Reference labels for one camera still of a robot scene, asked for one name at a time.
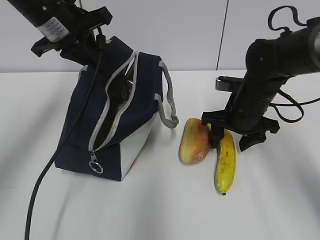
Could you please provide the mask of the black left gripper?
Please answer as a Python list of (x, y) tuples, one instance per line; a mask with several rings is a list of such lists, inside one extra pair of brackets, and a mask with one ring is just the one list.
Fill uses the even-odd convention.
[(58, 6), (55, 13), (36, 29), (43, 34), (31, 51), (41, 57), (44, 53), (61, 51), (64, 59), (80, 65), (96, 66), (100, 57), (94, 29), (109, 25), (112, 14), (104, 6), (87, 11), (77, 6)]

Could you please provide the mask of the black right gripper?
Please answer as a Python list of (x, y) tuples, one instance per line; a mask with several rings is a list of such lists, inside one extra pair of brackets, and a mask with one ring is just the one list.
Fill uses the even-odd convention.
[(280, 125), (277, 120), (264, 117), (262, 114), (254, 114), (234, 107), (235, 95), (232, 94), (223, 110), (203, 112), (201, 124), (210, 124), (211, 147), (217, 148), (220, 141), (224, 138), (224, 129), (242, 134), (239, 141), (240, 151), (264, 143), (266, 141), (265, 132), (269, 131), (276, 134)]

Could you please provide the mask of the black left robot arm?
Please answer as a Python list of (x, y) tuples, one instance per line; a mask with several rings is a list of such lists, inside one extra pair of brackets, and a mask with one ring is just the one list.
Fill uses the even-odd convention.
[(105, 37), (94, 30), (109, 25), (112, 14), (105, 7), (87, 11), (74, 0), (11, 0), (9, 3), (27, 19), (43, 38), (31, 51), (41, 57), (51, 50), (80, 65), (101, 66)]

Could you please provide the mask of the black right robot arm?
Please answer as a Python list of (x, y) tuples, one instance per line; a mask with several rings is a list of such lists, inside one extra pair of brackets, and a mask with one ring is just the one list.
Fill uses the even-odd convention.
[(223, 110), (204, 112), (203, 125), (211, 125), (211, 147), (225, 136), (224, 130), (241, 134), (239, 148), (245, 151), (266, 140), (266, 132), (280, 129), (277, 120), (265, 117), (268, 107), (288, 79), (320, 71), (320, 19), (307, 20), (295, 32), (285, 30), (277, 39), (256, 39), (248, 48), (243, 78), (219, 76), (218, 91), (231, 95)]

